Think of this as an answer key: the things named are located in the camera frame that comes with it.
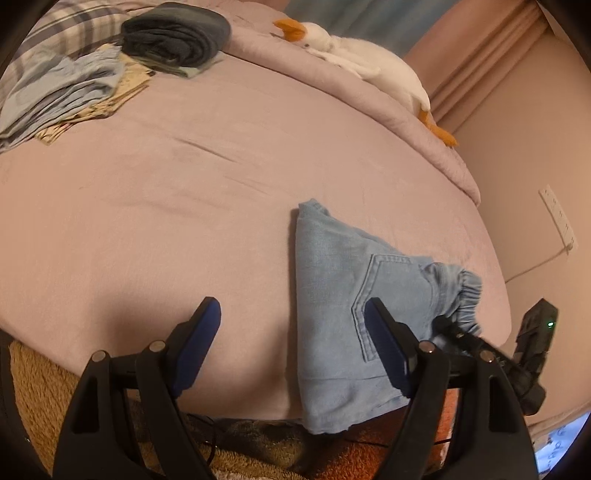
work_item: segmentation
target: plush toy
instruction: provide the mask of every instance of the plush toy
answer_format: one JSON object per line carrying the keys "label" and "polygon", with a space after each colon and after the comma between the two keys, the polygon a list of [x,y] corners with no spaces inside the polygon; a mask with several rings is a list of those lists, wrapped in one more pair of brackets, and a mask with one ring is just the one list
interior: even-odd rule
{"label": "plush toy", "polygon": [[300,23],[291,18],[277,20],[274,25],[283,30],[287,41],[351,72],[396,99],[448,147],[457,145],[452,134],[431,121],[429,96],[415,71],[391,51],[366,40],[336,37],[319,25]]}

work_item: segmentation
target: light blue jeans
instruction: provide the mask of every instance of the light blue jeans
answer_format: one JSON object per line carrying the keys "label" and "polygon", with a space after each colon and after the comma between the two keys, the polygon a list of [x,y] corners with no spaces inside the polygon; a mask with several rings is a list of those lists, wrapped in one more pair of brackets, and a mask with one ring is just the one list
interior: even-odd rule
{"label": "light blue jeans", "polygon": [[303,424],[312,433],[341,432],[408,403],[366,330],[370,298],[379,297],[419,340],[433,339],[431,322],[441,314],[478,333],[482,283],[473,273],[408,257],[332,218],[315,200],[300,204],[295,232],[298,380]]}

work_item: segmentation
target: pink comforter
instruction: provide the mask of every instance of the pink comforter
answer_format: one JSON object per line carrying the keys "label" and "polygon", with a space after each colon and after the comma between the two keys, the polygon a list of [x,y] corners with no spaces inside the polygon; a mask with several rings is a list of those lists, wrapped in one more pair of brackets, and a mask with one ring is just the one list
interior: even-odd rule
{"label": "pink comforter", "polygon": [[158,74],[115,116],[0,156],[0,327],[80,373],[215,296],[222,328],[181,407],[298,416],[293,220],[315,197],[480,275],[478,320],[502,343],[506,290],[461,159],[372,86],[244,30],[266,7],[224,5],[243,9],[227,13],[242,17],[228,52],[290,76],[235,57],[191,80]]}

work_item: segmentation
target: power strip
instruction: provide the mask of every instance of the power strip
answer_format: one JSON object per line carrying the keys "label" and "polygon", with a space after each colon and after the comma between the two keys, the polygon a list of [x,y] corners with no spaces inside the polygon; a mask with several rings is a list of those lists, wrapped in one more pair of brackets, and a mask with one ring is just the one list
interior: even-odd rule
{"label": "power strip", "polygon": [[566,214],[560,206],[560,202],[558,202],[556,195],[554,195],[554,192],[550,188],[550,185],[546,185],[540,190],[540,196],[546,204],[546,207],[552,216],[552,220],[554,220],[554,224],[558,229],[564,246],[570,247],[566,251],[567,254],[574,252],[579,247],[579,244],[577,243],[577,239],[574,236],[573,228],[570,226],[569,219],[566,218]]}

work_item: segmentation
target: plaid blanket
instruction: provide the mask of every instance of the plaid blanket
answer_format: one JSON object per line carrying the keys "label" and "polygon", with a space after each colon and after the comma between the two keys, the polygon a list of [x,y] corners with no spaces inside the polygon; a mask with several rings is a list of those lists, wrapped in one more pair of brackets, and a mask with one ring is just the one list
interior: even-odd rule
{"label": "plaid blanket", "polygon": [[116,41],[129,16],[109,0],[60,0],[35,24],[0,79],[0,108],[40,48],[72,58]]}

